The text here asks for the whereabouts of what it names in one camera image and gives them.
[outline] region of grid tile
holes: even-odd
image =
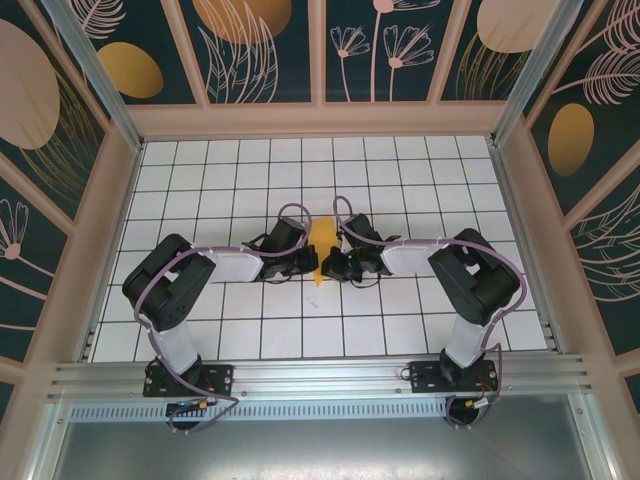
[[[178,233],[200,246],[240,245],[270,230],[286,203],[332,214],[336,194],[383,237],[479,229],[522,268],[483,137],[348,137],[159,142],[145,147],[136,191],[96,331],[93,361],[149,361],[121,285],[156,243]],[[341,214],[348,213],[344,204]],[[300,218],[297,212],[287,212]],[[208,284],[189,313],[205,360],[437,353],[455,313],[433,276],[365,274],[361,287],[313,275],[282,285]],[[514,295],[511,304],[518,298]],[[529,294],[489,340],[546,349]]]

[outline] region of floor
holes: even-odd
[[[149,143],[89,360],[153,358],[121,284],[160,239],[176,232],[199,246],[239,245],[270,229],[288,202],[330,215],[336,194],[385,238],[473,227],[522,268],[483,137]],[[435,277],[385,278],[362,290],[333,281],[316,287],[309,275],[282,285],[209,284],[188,319],[205,360],[296,359],[437,353],[453,312]],[[497,326],[494,341],[547,349],[531,295]]]

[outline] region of metal base plate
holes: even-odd
[[[473,366],[473,371],[462,378],[457,386],[451,385],[440,373],[440,362],[411,362],[409,363],[409,377],[413,393],[455,393],[482,392],[482,384],[476,377],[492,389],[498,388],[496,367],[491,360],[481,360]]]
[[[149,365],[142,395],[150,398],[197,397],[197,393],[177,383],[162,365]],[[233,385],[233,365],[203,365],[198,388],[218,395],[230,395]]]

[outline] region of white grid mat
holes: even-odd
[[[268,231],[285,203],[330,215],[336,194],[384,238],[472,227],[522,268],[483,137],[149,143],[90,360],[153,358],[121,284],[166,235],[239,245]],[[435,277],[384,278],[359,290],[333,281],[318,288],[307,275],[282,285],[209,284],[189,329],[205,360],[437,353],[453,311]],[[509,350],[547,348],[530,295],[497,326],[497,340]]]

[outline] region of yellow oval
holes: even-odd
[[[193,0],[196,12],[209,30],[227,42],[242,45],[257,43],[258,39],[256,36],[249,39],[245,3],[256,23],[259,18],[264,20],[273,37],[282,33],[289,24],[291,0]]]
[[[114,42],[102,47],[98,56],[120,93],[134,98],[149,98],[162,91],[164,80],[160,67],[141,48]]]
[[[594,133],[593,117],[585,107],[569,103],[560,109],[549,131],[549,162],[558,175],[568,177],[580,169]]]
[[[58,125],[60,92],[46,53],[25,32],[0,20],[0,137],[36,149]]]
[[[478,36],[500,53],[527,52],[535,47],[557,0],[483,0],[478,10]]]

